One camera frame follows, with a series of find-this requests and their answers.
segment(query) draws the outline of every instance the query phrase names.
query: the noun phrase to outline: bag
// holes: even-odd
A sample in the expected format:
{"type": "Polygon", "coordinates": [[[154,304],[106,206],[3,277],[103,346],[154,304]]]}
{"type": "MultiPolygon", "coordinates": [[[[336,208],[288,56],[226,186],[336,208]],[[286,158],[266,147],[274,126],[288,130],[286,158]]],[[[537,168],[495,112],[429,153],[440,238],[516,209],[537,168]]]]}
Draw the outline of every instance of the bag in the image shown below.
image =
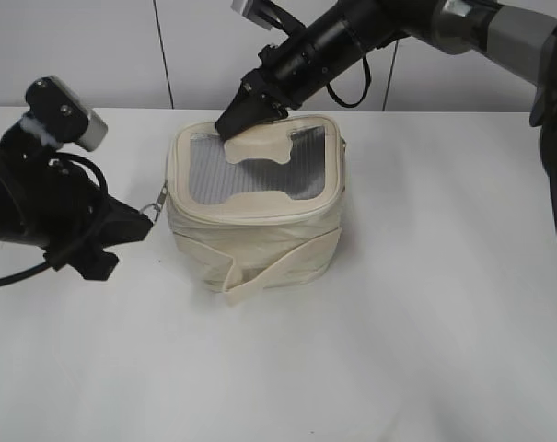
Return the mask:
{"type": "Polygon", "coordinates": [[[335,122],[320,116],[226,143],[212,123],[180,132],[168,156],[168,221],[205,285],[235,305],[321,276],[342,233],[344,151],[335,122]]]}

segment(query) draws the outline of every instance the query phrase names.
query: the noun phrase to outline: bag zipper pull tab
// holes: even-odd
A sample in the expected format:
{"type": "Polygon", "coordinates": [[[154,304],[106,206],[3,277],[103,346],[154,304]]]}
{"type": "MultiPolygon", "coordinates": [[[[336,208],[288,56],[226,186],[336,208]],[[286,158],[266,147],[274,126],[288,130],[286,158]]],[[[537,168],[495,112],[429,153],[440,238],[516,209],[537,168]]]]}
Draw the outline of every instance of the bag zipper pull tab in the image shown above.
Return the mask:
{"type": "Polygon", "coordinates": [[[157,197],[157,200],[154,203],[148,204],[143,209],[141,209],[142,214],[145,214],[145,212],[147,212],[149,209],[154,210],[156,215],[153,219],[153,224],[156,224],[157,221],[159,220],[159,218],[161,217],[161,213],[164,210],[164,204],[166,203],[166,200],[168,199],[168,195],[169,195],[168,183],[165,182],[164,187],[161,188],[161,192],[159,193],[159,196],[157,197]]]}

